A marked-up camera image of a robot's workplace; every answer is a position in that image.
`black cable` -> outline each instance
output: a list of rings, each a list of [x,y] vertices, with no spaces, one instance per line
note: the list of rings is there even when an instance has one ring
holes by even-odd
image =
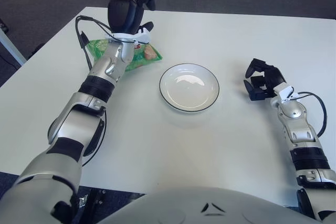
[[[287,96],[287,98],[289,98],[293,93],[294,93],[294,87],[292,87],[292,92],[289,93],[289,95]]]
[[[13,68],[15,68],[16,70],[18,70],[18,68],[16,68],[13,64],[11,64],[8,60],[6,60],[4,57],[2,57],[0,55],[0,58],[2,58],[6,63],[8,63],[9,65],[11,65]]]
[[[79,30],[78,30],[78,22],[79,22],[80,20],[81,20],[81,19],[79,18],[79,16],[76,17],[76,21],[75,21],[75,30],[76,30],[76,34],[77,34],[77,38],[78,38],[80,47],[81,47],[81,48],[83,49],[83,51],[84,51],[85,58],[86,58],[86,62],[87,62],[87,64],[88,64],[89,70],[91,70],[91,68],[92,68],[92,64],[91,64],[91,61],[90,61],[88,52],[86,52],[86,49],[85,49],[85,46],[86,46],[86,45],[84,45],[84,42],[83,42],[82,38],[80,37]]]
[[[307,94],[307,95],[304,95],[302,97],[298,97],[298,98],[294,98],[294,99],[291,99],[291,100],[298,100],[298,99],[301,99],[301,98],[305,98],[305,97],[309,97],[309,96],[314,96],[321,104],[321,107],[322,107],[322,110],[323,110],[323,124],[322,124],[322,128],[321,130],[319,131],[319,133],[317,134],[318,137],[322,136],[322,134],[325,132],[326,128],[327,128],[327,109],[325,108],[326,106],[324,105],[324,102],[322,101],[322,99],[312,93],[312,92],[299,92],[298,94]]]
[[[103,143],[104,137],[105,137],[105,132],[106,132],[106,125],[107,125],[107,116],[106,116],[106,111],[105,111],[105,126],[104,126],[104,132],[103,132],[103,137],[101,138],[101,141],[97,147],[97,149],[95,150],[95,152],[92,154],[92,156],[82,165],[82,167],[84,167],[88,162],[91,161],[91,159],[93,159],[93,157],[96,155],[96,153],[98,152],[101,144]]]

